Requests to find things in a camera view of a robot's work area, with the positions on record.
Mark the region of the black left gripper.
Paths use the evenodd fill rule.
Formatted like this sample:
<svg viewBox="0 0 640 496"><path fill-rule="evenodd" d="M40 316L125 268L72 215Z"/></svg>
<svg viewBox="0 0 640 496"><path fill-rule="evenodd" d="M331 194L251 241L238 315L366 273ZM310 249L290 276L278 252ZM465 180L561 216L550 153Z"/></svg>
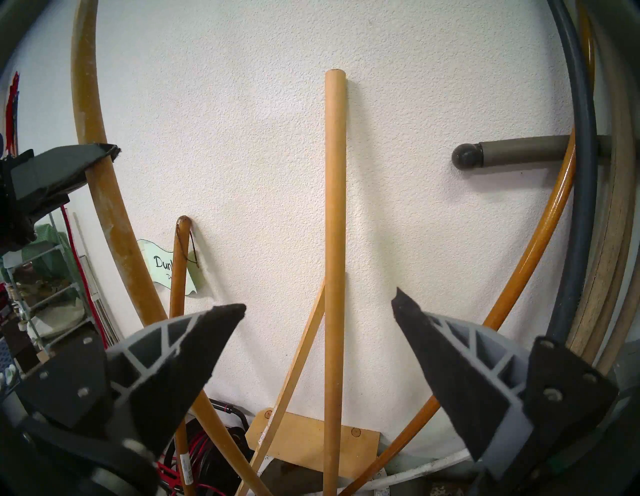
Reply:
<svg viewBox="0 0 640 496"><path fill-rule="evenodd" d="M35 239L31 211L54 211L67 203L69 194L87 183L87 169L120 152L117 145L88 143L1 159L1 253Z"/></svg>

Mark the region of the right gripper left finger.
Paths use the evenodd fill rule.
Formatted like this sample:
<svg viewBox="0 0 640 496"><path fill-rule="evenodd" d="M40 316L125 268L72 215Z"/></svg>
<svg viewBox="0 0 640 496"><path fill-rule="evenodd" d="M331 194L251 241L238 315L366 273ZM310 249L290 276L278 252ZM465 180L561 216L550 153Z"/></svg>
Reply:
<svg viewBox="0 0 640 496"><path fill-rule="evenodd" d="M76 339L15 389L15 426L69 453L160 455L245 317L242 303L153 323L104 349Z"/></svg>

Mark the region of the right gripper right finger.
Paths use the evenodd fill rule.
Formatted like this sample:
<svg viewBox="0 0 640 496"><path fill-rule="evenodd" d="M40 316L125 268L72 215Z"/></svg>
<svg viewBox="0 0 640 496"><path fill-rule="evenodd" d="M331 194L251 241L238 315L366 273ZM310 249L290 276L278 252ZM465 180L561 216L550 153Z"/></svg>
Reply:
<svg viewBox="0 0 640 496"><path fill-rule="evenodd" d="M526 481L594 430L619 389L546 335L531 349L471 322L425 312L399 287L395 322L429 388L475 462L480 481Z"/></svg>

